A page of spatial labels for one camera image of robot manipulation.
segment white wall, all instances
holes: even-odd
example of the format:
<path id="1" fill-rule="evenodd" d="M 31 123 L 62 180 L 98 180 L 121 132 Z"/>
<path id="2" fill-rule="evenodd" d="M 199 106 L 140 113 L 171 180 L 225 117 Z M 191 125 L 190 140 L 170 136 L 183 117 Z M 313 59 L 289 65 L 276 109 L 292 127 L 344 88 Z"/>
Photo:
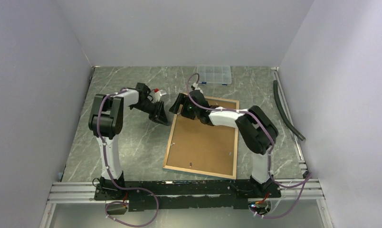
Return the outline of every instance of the white wall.
<path id="1" fill-rule="evenodd" d="M 382 0 L 314 1 L 280 76 L 335 226 L 382 227 Z"/>
<path id="2" fill-rule="evenodd" d="M 89 74 L 56 2 L 0 0 L 0 228 L 39 227 Z"/>
<path id="3" fill-rule="evenodd" d="M 278 66 L 313 0 L 58 0 L 95 66 Z"/>

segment transparent storage box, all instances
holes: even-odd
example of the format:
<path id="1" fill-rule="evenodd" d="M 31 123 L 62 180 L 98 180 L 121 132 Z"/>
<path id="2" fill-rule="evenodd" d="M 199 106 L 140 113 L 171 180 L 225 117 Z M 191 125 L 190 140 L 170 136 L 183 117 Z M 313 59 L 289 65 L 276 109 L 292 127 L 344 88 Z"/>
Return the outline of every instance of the transparent storage box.
<path id="1" fill-rule="evenodd" d="M 197 72 L 200 74 L 200 84 L 231 84 L 230 66 L 197 65 Z"/>

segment gray marble surface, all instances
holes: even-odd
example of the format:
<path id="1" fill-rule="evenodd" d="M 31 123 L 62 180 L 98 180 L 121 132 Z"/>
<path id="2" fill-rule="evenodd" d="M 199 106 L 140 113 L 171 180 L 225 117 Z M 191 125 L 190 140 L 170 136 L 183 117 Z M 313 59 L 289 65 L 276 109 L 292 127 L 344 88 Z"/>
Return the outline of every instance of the gray marble surface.
<path id="1" fill-rule="evenodd" d="M 98 67 L 95 70 L 80 116 L 79 125 L 65 168 L 63 181 L 91 181 L 101 174 L 101 156 L 96 138 L 87 122 L 96 94 L 108 94 L 122 87 L 146 83 L 151 89 L 160 88 L 168 95 L 162 100 L 168 112 L 179 92 L 185 92 L 185 80 L 196 67 Z M 273 98 L 273 77 L 269 67 L 231 68 L 232 84 L 203 85 L 204 95 L 240 101 L 240 109 L 258 105 L 278 128 L 272 162 L 275 178 L 302 178 L 295 145 L 283 124 Z M 162 168 L 170 126 L 156 124 L 139 110 L 124 110 L 124 126 L 119 138 L 120 162 L 126 181 L 212 180 L 216 177 L 165 170 Z M 239 135 L 237 179 L 249 178 L 252 170 L 251 151 Z"/>

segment framed board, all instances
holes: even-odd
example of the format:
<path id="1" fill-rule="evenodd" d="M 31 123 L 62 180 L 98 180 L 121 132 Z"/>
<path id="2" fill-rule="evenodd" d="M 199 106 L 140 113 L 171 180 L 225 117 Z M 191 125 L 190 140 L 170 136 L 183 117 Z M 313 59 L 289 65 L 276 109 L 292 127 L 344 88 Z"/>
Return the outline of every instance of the framed board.
<path id="1" fill-rule="evenodd" d="M 205 98 L 210 105 L 239 109 L 236 100 Z M 163 168 L 236 179 L 238 129 L 209 126 L 177 114 L 172 123 Z"/>

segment purple cable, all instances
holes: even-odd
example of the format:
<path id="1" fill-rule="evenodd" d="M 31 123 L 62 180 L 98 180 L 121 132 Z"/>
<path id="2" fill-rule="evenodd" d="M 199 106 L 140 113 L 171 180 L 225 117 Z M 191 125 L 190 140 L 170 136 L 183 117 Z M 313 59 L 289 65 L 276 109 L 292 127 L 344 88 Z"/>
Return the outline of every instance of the purple cable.
<path id="1" fill-rule="evenodd" d="M 192 74 L 192 75 L 188 78 L 187 83 L 186 83 L 186 87 L 185 87 L 186 90 L 187 90 L 187 96 L 188 96 L 189 99 L 192 101 L 192 103 L 194 103 L 194 105 L 196 105 L 196 106 L 199 107 L 199 108 L 202 108 L 202 109 L 205 109 L 205 110 L 208 110 L 208 111 L 218 111 L 218 109 L 207 108 L 207 107 L 204 107 L 204 106 L 202 106 L 202 105 L 199 105 L 199 104 L 198 104 L 197 102 L 195 102 L 194 99 L 191 97 L 191 95 L 190 95 L 190 90 L 189 90 L 189 84 L 190 84 L 190 80 L 191 80 L 191 78 L 194 77 L 195 75 L 198 76 L 198 79 L 197 79 L 197 82 L 196 82 L 196 83 L 198 83 L 198 81 L 199 81 L 199 79 L 200 79 L 200 74 L 198 74 L 198 73 L 194 73 L 194 74 Z M 251 117 L 258 123 L 258 125 L 260 126 L 260 128 L 262 129 L 262 131 L 264 132 L 264 134 L 268 137 L 269 141 L 271 142 L 271 145 L 272 145 L 272 146 L 271 146 L 271 147 L 269 148 L 269 150 L 268 150 L 268 156 L 271 156 L 272 150 L 274 149 L 274 146 L 275 146 L 274 139 L 271 137 L 271 135 L 270 135 L 270 134 L 268 133 L 268 131 L 265 129 L 265 127 L 264 127 L 264 125 L 261 123 L 261 121 L 259 121 L 259 119 L 258 119 L 253 113 L 251 113 L 251 112 L 249 112 L 249 111 L 235 110 L 235 109 L 231 109 L 231 108 L 223 108 L 223 109 L 221 109 L 220 111 L 232 111 L 232 112 L 236 112 L 236 113 L 238 112 L 238 113 L 244 113 L 244 114 L 248 114 L 248 115 L 250 115 L 250 116 L 251 116 Z M 297 187 L 297 186 L 302 185 L 302 189 L 300 190 L 300 193 L 299 193 L 299 195 L 298 195 L 296 201 L 294 202 L 294 204 L 292 205 L 292 207 L 291 207 L 286 213 L 284 213 L 284 214 L 282 214 L 282 215 L 280 215 L 280 216 L 264 217 L 264 218 L 267 218 L 267 219 L 277 219 L 277 218 L 281 218 L 281 217 L 287 215 L 287 214 L 288 214 L 288 213 L 295 207 L 295 205 L 297 204 L 297 202 L 298 202 L 299 199 L 300 199 L 300 196 L 302 195 L 304 185 L 305 185 L 305 184 L 307 183 L 307 181 L 311 178 L 311 173 L 309 173 L 309 174 L 306 176 L 306 178 L 305 178 L 304 181 L 302 181 L 302 182 L 300 182 L 300 183 L 298 183 L 298 184 L 295 184 L 295 185 L 292 185 L 292 186 L 286 186 L 286 185 L 283 185 L 283 184 L 279 183 L 278 181 L 276 181 L 276 180 L 274 179 L 274 177 L 272 177 L 272 175 L 271 175 L 271 158 L 269 158 L 269 159 L 268 159 L 268 175 L 269 175 L 270 179 L 271 179 L 275 184 L 277 184 L 278 186 L 281 186 L 281 187 L 283 187 L 283 188 L 286 188 L 286 189 L 291 189 L 291 188 L 295 188 L 295 187 Z"/>
<path id="2" fill-rule="evenodd" d="M 154 199 L 156 200 L 156 213 L 154 214 L 153 218 L 152 218 L 149 222 L 147 222 L 147 223 L 145 223 L 145 224 L 142 224 L 142 225 L 132 225 L 132 224 L 128 224 L 128 223 L 123 222 L 123 221 L 121 221 L 121 220 L 119 220 L 119 219 L 116 219 L 116 218 L 114 218 L 113 216 L 110 216 L 110 215 L 108 214 L 108 212 L 107 212 L 107 208 L 108 208 L 110 205 L 113 205 L 113 204 L 127 205 L 127 203 L 124 203 L 124 202 L 121 202 L 121 201 L 113 201 L 113 202 L 111 202 L 111 203 L 109 203 L 109 204 L 106 205 L 106 207 L 105 207 L 105 214 L 107 215 L 107 217 L 108 217 L 109 219 L 111 219 L 111 220 L 113 220 L 113 221 L 116 221 L 116 222 L 118 222 L 118 223 L 121 223 L 121 224 L 123 224 L 123 225 L 129 226 L 129 227 L 144 227 L 144 226 L 147 226 L 147 225 L 151 224 L 151 223 L 154 221 L 154 219 L 156 218 L 157 213 L 158 213 L 158 211 L 159 211 L 159 201 L 158 201 L 156 195 L 155 195 L 153 192 L 151 192 L 150 190 L 147 190 L 147 189 L 144 189 L 144 188 L 123 188 L 123 187 L 119 186 L 119 185 L 114 181 L 113 175 L 111 174 L 110 169 L 109 169 L 109 167 L 108 167 L 108 163 L 107 163 L 107 152 L 106 152 L 105 139 L 103 138 L 102 134 L 100 133 L 100 116 L 101 116 L 101 113 L 102 113 L 102 110 L 103 110 L 103 106 L 104 106 L 105 101 L 106 101 L 109 97 L 111 97 L 111 96 L 118 95 L 118 94 L 123 94 L 123 93 L 125 93 L 125 92 L 127 92 L 127 91 L 128 91 L 128 90 L 127 90 L 126 88 L 122 88 L 120 92 L 118 92 L 118 93 L 113 93 L 113 94 L 108 94 L 108 95 L 106 95 L 106 96 L 103 98 L 102 103 L 100 104 L 99 113 L 98 113 L 98 115 L 97 115 L 97 125 L 96 125 L 97 134 L 98 134 L 98 136 L 100 137 L 101 141 L 103 142 L 103 158 L 104 158 L 104 163 L 105 163 L 105 166 L 106 166 L 106 169 L 107 169 L 108 176 L 109 176 L 110 179 L 111 179 L 111 182 L 114 184 L 114 186 L 115 186 L 116 188 L 121 189 L 121 190 L 142 190 L 142 191 L 146 191 L 146 192 L 150 193 L 150 194 L 154 197 Z"/>

